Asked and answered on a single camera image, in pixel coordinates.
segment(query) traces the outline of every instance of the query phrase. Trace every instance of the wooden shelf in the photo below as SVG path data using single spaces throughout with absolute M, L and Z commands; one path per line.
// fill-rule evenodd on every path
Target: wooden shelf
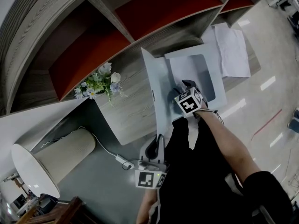
M 251 0 L 229 0 L 220 13 L 252 6 L 254 6 L 254 3 Z
M 176 21 L 220 6 L 220 0 L 132 0 L 115 11 L 138 40 Z
M 129 44 L 102 15 L 101 22 L 84 32 L 50 67 L 50 77 L 59 100 Z

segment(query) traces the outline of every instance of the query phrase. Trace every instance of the red line on floor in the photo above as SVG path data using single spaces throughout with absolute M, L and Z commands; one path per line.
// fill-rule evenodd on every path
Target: red line on floor
M 252 138 L 251 138 L 251 140 L 250 141 L 252 141 L 252 139 L 253 139 L 253 137 L 258 133 L 258 132 L 260 132 L 263 128 L 265 128 L 266 126 L 267 126 L 267 124 L 269 124 L 272 120 L 274 120 L 274 118 L 276 117 L 276 116 L 278 116 L 279 115 L 279 113 L 280 112 L 282 112 L 282 109 L 280 110 L 280 111 L 278 111 L 263 127 L 261 127 L 258 131 L 256 131 L 255 133 L 254 133 L 254 135 L 252 136 Z

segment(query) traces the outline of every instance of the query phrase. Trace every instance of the white tile floor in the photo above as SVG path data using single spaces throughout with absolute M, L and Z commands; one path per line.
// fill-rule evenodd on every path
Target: white tile floor
M 228 104 L 219 114 L 245 99 L 242 108 L 224 119 L 225 125 L 244 142 L 262 170 L 275 170 L 273 174 L 283 181 L 283 187 L 292 197 L 298 189 L 292 188 L 289 180 L 299 168 L 299 135 L 286 127 L 299 106 L 299 65 L 295 60 L 293 31 L 281 11 L 269 7 L 266 0 L 259 2 L 239 22 L 247 23 L 242 29 L 261 70 L 227 92 Z M 261 85 L 270 78 L 275 82 L 262 91 Z

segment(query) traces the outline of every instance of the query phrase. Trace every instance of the black sleeve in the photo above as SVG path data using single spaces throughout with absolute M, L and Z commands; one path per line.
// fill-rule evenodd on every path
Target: black sleeve
M 244 195 L 251 208 L 265 207 L 276 224 L 288 224 L 292 204 L 277 179 L 269 172 L 250 175 L 243 184 Z

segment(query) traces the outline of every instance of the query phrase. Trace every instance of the red shelf panel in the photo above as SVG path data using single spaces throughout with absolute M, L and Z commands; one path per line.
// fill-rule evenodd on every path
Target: red shelf panel
M 251 0 L 229 0 L 222 9 L 221 13 L 250 6 L 254 6 L 254 3 Z
M 59 100 L 99 65 L 129 44 L 106 19 L 84 32 L 49 69 Z
M 175 21 L 221 5 L 220 0 L 132 0 L 115 11 L 138 40 Z

